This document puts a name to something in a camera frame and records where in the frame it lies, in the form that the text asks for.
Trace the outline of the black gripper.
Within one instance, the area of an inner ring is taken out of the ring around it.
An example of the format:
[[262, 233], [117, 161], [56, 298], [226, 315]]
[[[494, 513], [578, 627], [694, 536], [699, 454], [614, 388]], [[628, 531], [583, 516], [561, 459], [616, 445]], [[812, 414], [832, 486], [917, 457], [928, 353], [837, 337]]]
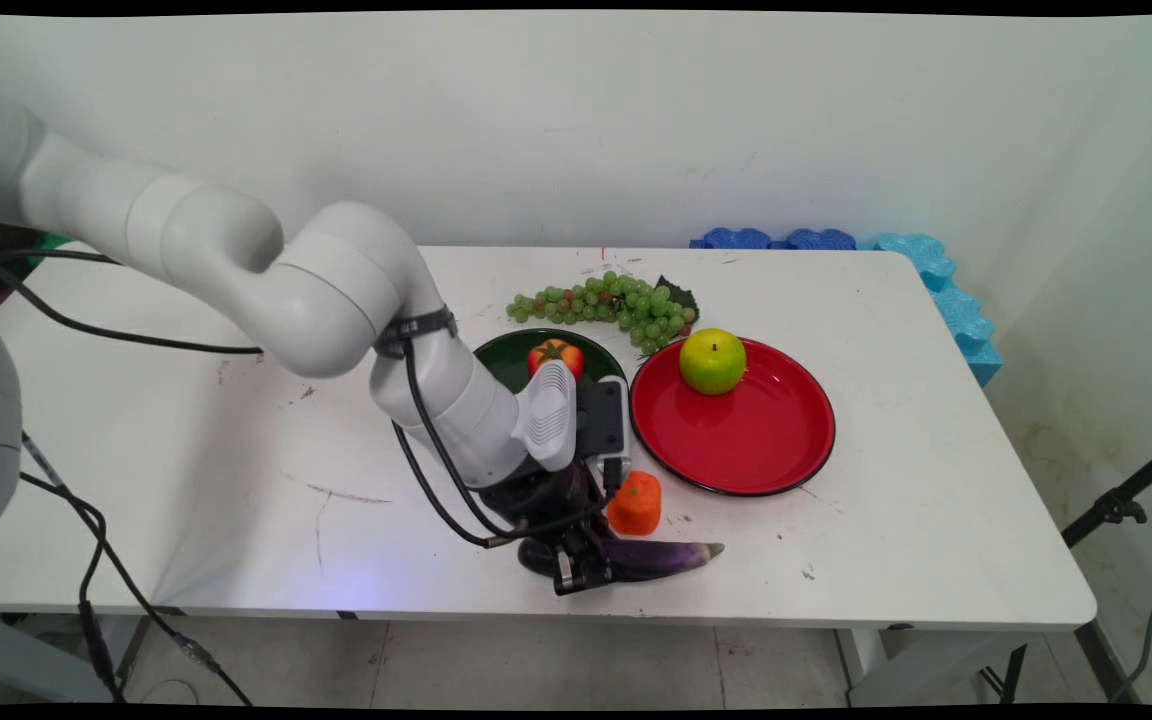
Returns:
[[550, 473], [535, 471], [508, 483], [508, 521], [522, 541], [554, 551], [558, 596], [605, 588], [623, 579], [607, 551], [626, 551], [602, 511], [602, 491], [582, 462]]

